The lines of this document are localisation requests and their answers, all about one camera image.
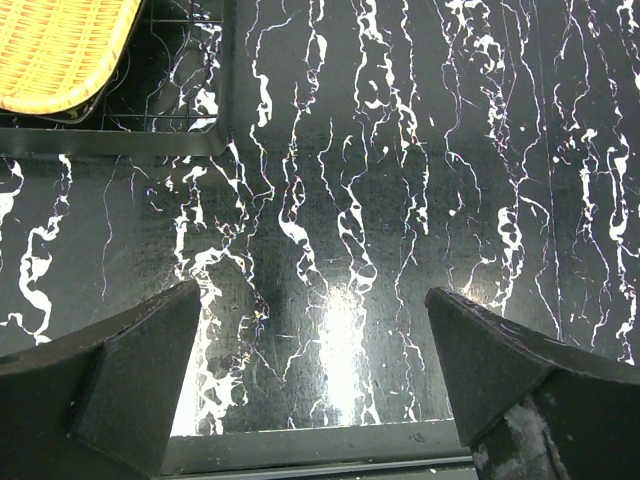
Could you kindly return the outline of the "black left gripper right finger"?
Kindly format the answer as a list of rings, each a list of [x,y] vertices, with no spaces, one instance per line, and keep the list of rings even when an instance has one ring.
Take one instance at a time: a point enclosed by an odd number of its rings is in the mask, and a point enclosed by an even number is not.
[[[638,367],[441,288],[425,305],[458,437],[479,478],[638,478]]]

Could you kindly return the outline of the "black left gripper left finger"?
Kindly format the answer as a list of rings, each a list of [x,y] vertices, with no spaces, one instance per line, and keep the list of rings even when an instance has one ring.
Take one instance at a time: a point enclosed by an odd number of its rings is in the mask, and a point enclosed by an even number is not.
[[[199,314],[185,281],[2,357],[2,478],[158,478]]]

